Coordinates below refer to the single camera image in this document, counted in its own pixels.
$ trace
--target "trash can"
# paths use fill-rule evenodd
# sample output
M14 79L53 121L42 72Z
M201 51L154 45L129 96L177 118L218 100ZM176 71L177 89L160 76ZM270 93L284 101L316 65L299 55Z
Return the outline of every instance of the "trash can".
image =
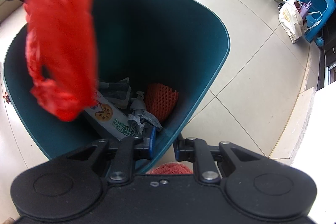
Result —
M129 77L135 91L162 83L179 92L157 134L153 159L137 166L145 172L187 124L221 69L230 48L228 32L194 0L94 0L92 14L101 79ZM3 76L11 103L36 144L52 159L100 138L83 115L61 122L37 104L30 93L25 40L26 26L7 51Z

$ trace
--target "screw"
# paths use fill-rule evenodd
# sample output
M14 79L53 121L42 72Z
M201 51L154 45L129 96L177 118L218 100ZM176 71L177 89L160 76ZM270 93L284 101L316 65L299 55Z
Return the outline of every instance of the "screw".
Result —
M160 183L158 183L157 181L151 181L149 185L153 187L158 187Z
M202 177L206 180L214 180L216 178L219 177L217 172L213 172L213 171L206 171L204 173L202 173Z
M160 183L161 183L161 184L168 184L168 183L169 183L169 181L168 181L168 180L166 180L166 179L162 179L162 180L160 180Z
M126 177L126 174L124 172L120 172L120 171L113 172L110 175L111 180L117 180L117 181L118 180L123 180L125 177Z

